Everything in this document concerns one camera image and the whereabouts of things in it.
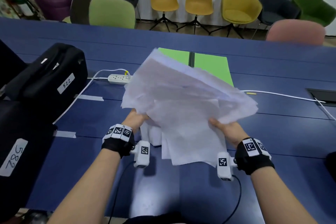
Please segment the electrical outlet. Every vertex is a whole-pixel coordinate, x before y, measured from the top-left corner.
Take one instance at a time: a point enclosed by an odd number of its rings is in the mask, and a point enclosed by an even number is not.
[[[107,80],[109,83],[114,84],[127,84],[130,81],[128,75],[122,75],[122,74],[110,74]]]

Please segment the person's left arm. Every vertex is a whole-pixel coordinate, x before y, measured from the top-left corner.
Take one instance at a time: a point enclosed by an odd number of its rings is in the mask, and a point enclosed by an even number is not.
[[[135,134],[148,116],[133,109],[122,124]],[[98,224],[101,222],[120,163],[118,152],[102,149],[95,161],[63,199],[48,224]]]

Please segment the green paper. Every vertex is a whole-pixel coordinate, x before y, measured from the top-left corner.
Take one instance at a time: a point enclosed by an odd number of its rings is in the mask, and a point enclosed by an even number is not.
[[[159,48],[159,51],[164,55],[171,57],[172,59],[181,62],[185,65],[189,64],[189,52],[185,51],[176,51],[171,49]]]
[[[201,68],[233,86],[226,57],[195,53],[194,67]]]

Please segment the forearm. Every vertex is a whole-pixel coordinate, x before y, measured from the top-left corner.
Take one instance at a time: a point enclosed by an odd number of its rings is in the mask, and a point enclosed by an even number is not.
[[[266,224],[317,223],[273,167],[254,171],[251,180]]]
[[[48,224],[100,223],[119,162],[119,153],[102,149],[89,169],[57,207]]]

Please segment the blue table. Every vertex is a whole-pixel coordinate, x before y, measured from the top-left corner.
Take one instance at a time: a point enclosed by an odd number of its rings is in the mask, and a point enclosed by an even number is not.
[[[310,98],[305,88],[336,88],[335,48],[10,19],[0,19],[0,26],[6,28],[0,39],[26,62],[62,42],[85,52],[90,71],[125,68],[134,73],[153,48],[162,47],[226,56],[233,83],[240,90]],[[104,101],[79,99],[57,122],[60,130],[76,132],[77,138],[55,139],[27,207],[50,211],[57,207],[99,153],[108,127],[127,115],[128,110],[120,108],[123,93],[123,86],[94,81],[85,94]],[[264,142],[277,172],[313,217],[319,223],[335,222],[336,184],[323,165],[325,155],[336,150],[335,122],[313,102],[269,94],[252,97],[258,102],[258,113],[241,120],[241,125]],[[328,110],[336,114],[335,108]],[[132,158],[123,158],[117,180]],[[249,177],[235,173],[243,193],[229,223],[262,223]],[[126,171],[115,215],[180,210],[195,221],[221,223],[234,209],[238,195],[238,183],[222,182],[213,167],[205,163],[174,167],[161,159],[160,147],[152,147],[149,167]]]

